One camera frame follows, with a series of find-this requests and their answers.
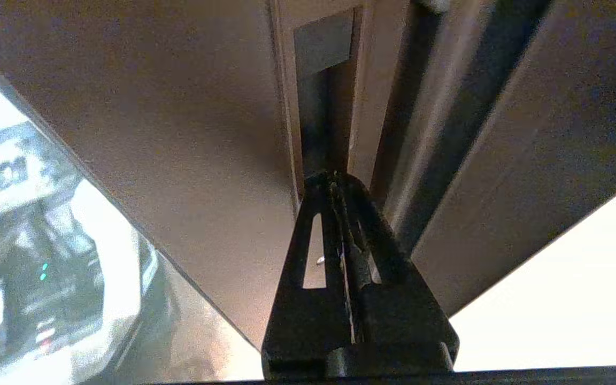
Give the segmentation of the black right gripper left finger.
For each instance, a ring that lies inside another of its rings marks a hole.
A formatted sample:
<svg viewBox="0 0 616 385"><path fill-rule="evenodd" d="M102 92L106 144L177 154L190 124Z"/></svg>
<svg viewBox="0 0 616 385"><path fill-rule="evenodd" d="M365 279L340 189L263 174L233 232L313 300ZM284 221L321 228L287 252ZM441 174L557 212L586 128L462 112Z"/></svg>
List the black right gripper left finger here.
<svg viewBox="0 0 616 385"><path fill-rule="evenodd" d="M344 240L334 207L334 174L306 184L261 346L265 376L328 376L328 358L351 343ZM304 288L312 224L322 221L326 285Z"/></svg>

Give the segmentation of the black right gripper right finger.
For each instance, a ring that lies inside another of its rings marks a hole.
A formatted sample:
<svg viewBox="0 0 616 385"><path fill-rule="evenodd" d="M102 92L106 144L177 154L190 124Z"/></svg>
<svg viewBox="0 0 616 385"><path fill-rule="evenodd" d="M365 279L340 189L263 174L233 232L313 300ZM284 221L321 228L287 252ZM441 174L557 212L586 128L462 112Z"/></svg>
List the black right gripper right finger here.
<svg viewBox="0 0 616 385"><path fill-rule="evenodd" d="M343 174L337 192L355 336L332 370L452 372L459 336L366 187Z"/></svg>

